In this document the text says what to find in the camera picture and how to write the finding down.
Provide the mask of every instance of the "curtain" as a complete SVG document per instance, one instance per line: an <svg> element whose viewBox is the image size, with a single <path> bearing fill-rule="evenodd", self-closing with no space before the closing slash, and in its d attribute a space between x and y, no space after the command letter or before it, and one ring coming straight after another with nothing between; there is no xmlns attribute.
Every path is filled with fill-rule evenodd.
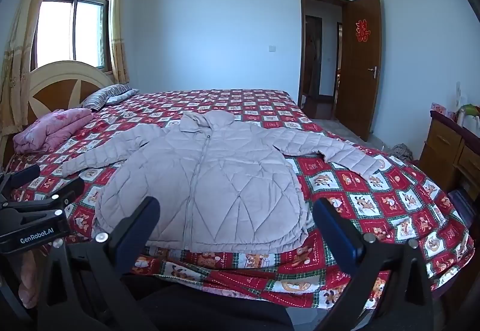
<svg viewBox="0 0 480 331"><path fill-rule="evenodd" d="M0 135L27 125L30 58L42 0L21 0L13 20L0 76Z"/></svg>
<svg viewBox="0 0 480 331"><path fill-rule="evenodd" d="M128 83L130 78L125 61L125 44L122 37L123 0L109 0L109 41L113 77L116 83Z"/></svg>

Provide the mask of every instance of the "wooden dresser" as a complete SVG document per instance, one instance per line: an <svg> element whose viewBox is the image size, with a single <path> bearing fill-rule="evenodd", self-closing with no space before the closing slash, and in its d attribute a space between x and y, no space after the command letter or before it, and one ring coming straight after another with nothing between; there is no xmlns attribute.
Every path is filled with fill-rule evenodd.
<svg viewBox="0 0 480 331"><path fill-rule="evenodd" d="M477 200L480 139L440 113L430 114L430 131L418 167L444 192L463 187L473 201Z"/></svg>

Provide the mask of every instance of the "pink blanket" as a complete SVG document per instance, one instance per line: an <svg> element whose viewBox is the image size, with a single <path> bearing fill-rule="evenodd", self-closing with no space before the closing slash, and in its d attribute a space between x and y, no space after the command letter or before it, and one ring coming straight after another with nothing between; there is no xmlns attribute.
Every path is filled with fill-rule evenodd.
<svg viewBox="0 0 480 331"><path fill-rule="evenodd" d="M53 151L77 130L93 120L90 109L55 110L40 117L32 125L13 137L17 154Z"/></svg>

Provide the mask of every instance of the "patchwork bed sheet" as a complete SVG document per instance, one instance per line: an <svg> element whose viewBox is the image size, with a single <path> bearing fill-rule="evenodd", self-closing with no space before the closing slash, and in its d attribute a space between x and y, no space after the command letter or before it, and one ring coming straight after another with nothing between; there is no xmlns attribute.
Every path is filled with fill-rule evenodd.
<svg viewBox="0 0 480 331"><path fill-rule="evenodd" d="M227 110L237 121L265 128L289 127L323 131L311 122L287 93L273 90L196 90L137 95L106 107L94 120L52 153L14 156L10 171L40 165L40 176L15 191L18 201L43 199L69 178L62 178L67 159L101 145L116 132L139 123L168 127L186 110L205 113ZM384 242L418 239L427 262L432 289L450 280L473 256L473 241L448 197L422 171L375 149L357 148L383 164L368 181L318 155L286 157L298 175L310 208L327 198L344 218L362 232ZM98 231L95 202L121 163L84 170L85 192L66 209L73 234L69 242L89 240ZM349 276L342 273L323 242L311 215L309 237L302 247L280 254L200 253L147 247L133 272L224 296L262 299L285 306L330 308L342 294ZM375 307L388 272L379 274L367 308Z"/></svg>

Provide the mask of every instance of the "bolt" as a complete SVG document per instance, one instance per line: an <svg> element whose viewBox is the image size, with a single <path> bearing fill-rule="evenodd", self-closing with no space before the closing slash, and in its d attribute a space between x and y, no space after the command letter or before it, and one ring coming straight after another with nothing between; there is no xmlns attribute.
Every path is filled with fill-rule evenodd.
<svg viewBox="0 0 480 331"><path fill-rule="evenodd" d="M95 237L95 241L98 242L98 243L104 243L104 242L106 242L108 239L109 239L109 234L106 233L106 232L100 232L100 233L97 234L97 236Z"/></svg>
<svg viewBox="0 0 480 331"><path fill-rule="evenodd" d="M415 239L410 239L410 240L409 240L409 246L412 247L412 248L418 248L419 243L418 243L418 241L415 240Z"/></svg>
<svg viewBox="0 0 480 331"><path fill-rule="evenodd" d="M55 239L55 240L53 241L53 246L54 246L55 248L60 248L60 247L62 247L62 246L63 246L63 239L62 239L62 238Z"/></svg>
<svg viewBox="0 0 480 331"><path fill-rule="evenodd" d="M363 239L368 243L373 243L375 240L377 240L375 235L372 234L371 232L368 232L368 233L364 234Z"/></svg>

